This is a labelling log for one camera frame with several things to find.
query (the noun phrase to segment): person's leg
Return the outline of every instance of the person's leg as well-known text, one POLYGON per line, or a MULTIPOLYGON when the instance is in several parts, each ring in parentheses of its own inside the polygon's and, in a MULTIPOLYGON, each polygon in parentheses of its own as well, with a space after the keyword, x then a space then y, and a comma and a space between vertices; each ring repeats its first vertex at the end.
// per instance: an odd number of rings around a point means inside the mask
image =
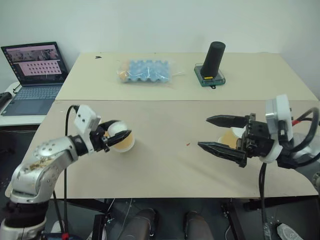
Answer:
POLYGON ((206 220, 197 212, 190 211, 184 217, 184 235, 187 240, 214 240, 206 220))
POLYGON ((148 240, 155 234, 157 217, 152 208, 141 210, 124 228, 119 240, 148 240))

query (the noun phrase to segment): beige tabletop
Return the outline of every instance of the beige tabletop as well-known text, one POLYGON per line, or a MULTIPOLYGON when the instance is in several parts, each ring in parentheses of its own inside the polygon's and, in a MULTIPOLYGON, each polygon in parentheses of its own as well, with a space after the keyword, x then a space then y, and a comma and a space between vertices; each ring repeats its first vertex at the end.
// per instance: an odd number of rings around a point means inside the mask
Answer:
POLYGON ((205 53, 82 53, 57 100, 214 101, 267 100, 286 93, 290 100, 317 100, 279 54, 225 53, 220 70, 225 85, 201 87, 194 66, 205 53), (170 84, 121 83, 117 69, 128 60, 161 59, 173 63, 170 84))
MULTIPOLYGON (((125 153, 111 150, 84 155, 68 167, 68 198, 256 198, 261 162, 248 158, 245 168, 202 150, 198 141, 217 141, 227 128, 205 122, 218 114, 244 116, 256 113, 264 121, 265 101, 102 101, 56 100, 38 128, 24 159, 40 143, 62 137, 66 110, 87 104, 103 121, 123 120, 136 138, 125 153)), ((317 101, 291 101, 299 116, 317 101)), ((75 135, 70 115, 69 134, 75 135)), ((294 127, 306 133, 308 123, 294 127)), ((315 195, 312 184, 301 174, 268 164, 266 197, 315 195)), ((63 174, 56 187, 63 197, 63 174)))

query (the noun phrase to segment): green base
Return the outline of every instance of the green base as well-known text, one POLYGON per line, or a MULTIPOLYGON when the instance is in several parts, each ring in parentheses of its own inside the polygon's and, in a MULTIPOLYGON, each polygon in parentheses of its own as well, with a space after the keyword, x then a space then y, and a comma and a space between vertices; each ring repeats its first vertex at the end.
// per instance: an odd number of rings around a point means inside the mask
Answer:
POLYGON ((195 66, 194 72, 195 72, 195 75, 197 76, 199 83, 201 84, 202 87, 211 87, 211 86, 223 85, 226 83, 225 76, 222 74, 222 72, 220 70, 218 71, 218 74, 215 76, 215 78, 204 79, 200 73, 201 68, 202 68, 202 65, 195 66))

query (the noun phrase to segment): small red object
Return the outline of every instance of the small red object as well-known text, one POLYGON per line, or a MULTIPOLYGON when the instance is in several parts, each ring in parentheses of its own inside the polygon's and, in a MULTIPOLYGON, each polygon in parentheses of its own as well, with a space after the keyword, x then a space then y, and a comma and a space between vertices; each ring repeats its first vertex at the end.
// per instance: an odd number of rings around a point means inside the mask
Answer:
POLYGON ((69 239, 69 233, 62 233, 62 240, 68 240, 69 239))

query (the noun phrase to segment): laptop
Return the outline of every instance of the laptop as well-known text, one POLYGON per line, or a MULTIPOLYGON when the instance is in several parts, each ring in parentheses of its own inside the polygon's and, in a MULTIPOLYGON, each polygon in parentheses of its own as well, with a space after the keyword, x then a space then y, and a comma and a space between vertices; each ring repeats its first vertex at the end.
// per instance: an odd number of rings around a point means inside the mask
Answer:
POLYGON ((1 47, 21 89, 2 116, 46 115, 68 76, 56 42, 1 47))

